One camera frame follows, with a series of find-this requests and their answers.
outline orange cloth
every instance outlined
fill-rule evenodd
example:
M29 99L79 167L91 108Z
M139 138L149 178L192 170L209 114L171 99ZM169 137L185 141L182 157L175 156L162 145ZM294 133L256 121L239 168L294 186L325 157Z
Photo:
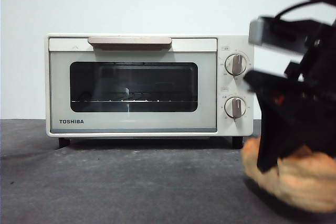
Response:
M260 138L247 140L241 158L247 176L289 205L312 212L336 211L336 161L325 153L300 147L261 173L257 168Z

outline oven handle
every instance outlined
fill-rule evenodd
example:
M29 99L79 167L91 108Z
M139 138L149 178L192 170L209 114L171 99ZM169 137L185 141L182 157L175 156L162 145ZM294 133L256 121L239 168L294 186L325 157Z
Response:
M172 47L171 38L152 37L89 37L88 43L94 48L107 51L120 50L162 50Z

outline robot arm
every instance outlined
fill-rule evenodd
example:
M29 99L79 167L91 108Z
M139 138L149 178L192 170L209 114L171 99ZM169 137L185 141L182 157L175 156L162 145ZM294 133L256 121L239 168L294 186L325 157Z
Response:
M313 20L281 20L288 11L317 2L336 5L336 0L310 0L250 24L250 43L304 54L301 63L288 65L287 78L258 71L244 77L256 92L262 113L257 163L262 172L303 144L336 154L336 27ZM303 82L298 81L301 74Z

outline oven door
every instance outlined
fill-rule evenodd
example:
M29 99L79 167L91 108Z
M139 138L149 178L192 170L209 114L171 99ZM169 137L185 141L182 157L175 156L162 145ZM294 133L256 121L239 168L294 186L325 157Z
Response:
M217 40L125 39L49 39L50 131L215 132Z

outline toshiba logo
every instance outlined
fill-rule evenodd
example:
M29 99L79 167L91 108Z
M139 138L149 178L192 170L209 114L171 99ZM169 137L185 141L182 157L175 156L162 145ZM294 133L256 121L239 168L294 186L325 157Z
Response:
M84 120L79 120L79 119L73 119L73 120L70 120L70 119L60 119L59 120L59 123L84 123Z

